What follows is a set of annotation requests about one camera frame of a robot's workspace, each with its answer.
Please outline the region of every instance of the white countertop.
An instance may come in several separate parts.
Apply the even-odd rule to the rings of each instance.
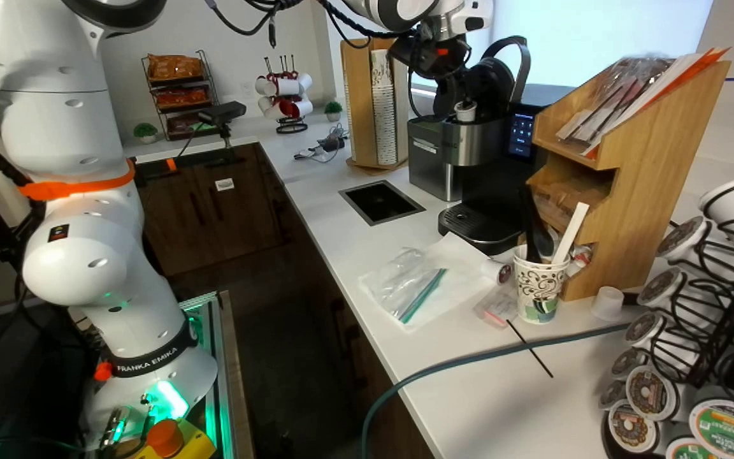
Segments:
[[[329,122],[322,118],[311,118],[311,129],[301,135],[275,135],[274,127],[274,120],[242,118],[241,126],[233,126],[233,142],[261,142],[265,147],[327,267],[394,379],[452,356],[519,342],[510,330],[496,330],[482,321],[471,303],[456,305],[419,330],[405,330],[385,313],[359,289],[359,276],[405,248],[426,251],[438,243],[437,216],[446,203],[417,189],[405,166],[389,173],[353,169],[347,147],[329,164],[294,160],[294,154],[317,145],[329,133]],[[127,147],[127,156],[143,164],[177,156],[181,145],[138,145]],[[217,137],[200,137],[190,145],[190,154],[213,147],[220,147]],[[394,182],[426,211],[371,228],[339,191],[382,178]],[[528,340],[605,327],[591,319],[587,303],[561,305],[557,321],[544,327],[515,323]],[[538,355],[554,378],[528,351],[520,351],[424,378],[400,395],[437,456],[598,459],[607,456],[600,434],[598,388],[601,388],[610,364],[622,349],[628,344],[617,335],[544,347]]]

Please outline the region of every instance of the coffee pod holder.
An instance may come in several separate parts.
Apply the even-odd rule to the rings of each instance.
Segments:
[[[668,237],[664,237],[659,258],[668,267],[641,291],[637,303],[647,313],[629,323],[629,349],[621,356],[626,360],[622,364],[614,361],[610,378],[617,378],[617,372],[626,378],[628,367],[647,364],[679,392],[716,388],[734,402],[734,216],[719,220],[715,207],[701,207],[701,211],[683,224],[674,224]],[[647,351],[647,361],[628,360],[637,349]],[[621,411],[644,416],[644,405],[636,411],[622,402]],[[659,447],[654,451],[626,449],[626,441],[614,438],[614,425],[621,424],[614,424],[613,412],[614,405],[605,407],[601,424],[601,444],[613,459],[660,459]],[[668,429],[674,424],[666,416],[646,420],[636,420],[636,425],[654,430],[654,425]]]

